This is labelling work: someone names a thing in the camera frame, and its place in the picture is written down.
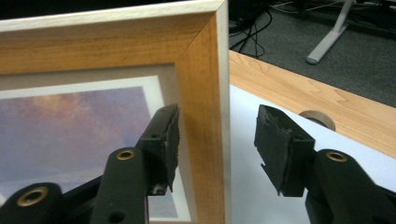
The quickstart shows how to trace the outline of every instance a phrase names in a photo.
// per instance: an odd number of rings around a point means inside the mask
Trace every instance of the picture frame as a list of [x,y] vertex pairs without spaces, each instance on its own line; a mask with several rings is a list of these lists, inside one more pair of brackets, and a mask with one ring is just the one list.
[[181,108],[191,223],[231,223],[227,13],[227,1],[199,0],[0,21],[0,90],[160,71],[165,104]]

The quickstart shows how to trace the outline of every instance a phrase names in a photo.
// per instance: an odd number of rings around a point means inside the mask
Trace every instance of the wooden frame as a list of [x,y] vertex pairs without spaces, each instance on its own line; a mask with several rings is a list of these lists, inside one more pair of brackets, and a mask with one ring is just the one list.
[[0,75],[173,64],[197,223],[230,223],[227,22],[223,0],[0,21]]

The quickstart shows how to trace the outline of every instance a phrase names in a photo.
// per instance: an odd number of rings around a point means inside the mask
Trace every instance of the wooden table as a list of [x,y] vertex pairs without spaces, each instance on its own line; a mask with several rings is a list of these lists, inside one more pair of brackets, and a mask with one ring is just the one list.
[[294,113],[317,110],[336,131],[396,158],[396,108],[230,51],[231,84]]

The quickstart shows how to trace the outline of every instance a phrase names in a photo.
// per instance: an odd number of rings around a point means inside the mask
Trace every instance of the white table surface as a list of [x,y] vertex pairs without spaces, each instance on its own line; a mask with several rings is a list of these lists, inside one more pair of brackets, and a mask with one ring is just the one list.
[[310,223],[304,205],[305,196],[277,196],[261,168],[262,158],[253,145],[259,105],[282,109],[316,139],[315,150],[331,148],[347,153],[377,185],[396,191],[395,159],[234,86],[230,92],[233,224]]

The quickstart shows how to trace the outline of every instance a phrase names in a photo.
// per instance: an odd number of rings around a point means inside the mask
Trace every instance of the gray carpet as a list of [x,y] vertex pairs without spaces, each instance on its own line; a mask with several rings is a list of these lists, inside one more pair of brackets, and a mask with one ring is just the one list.
[[[394,32],[359,26],[351,21],[320,63],[310,65],[305,62],[305,57],[332,29],[337,12],[312,11],[301,19],[296,14],[272,8],[269,11],[273,21],[259,34],[259,43],[265,48],[259,60],[396,107]],[[268,21],[268,14],[263,13],[256,24],[260,29]],[[244,36],[230,37],[230,46]],[[253,40],[247,42],[243,52],[255,54]]]

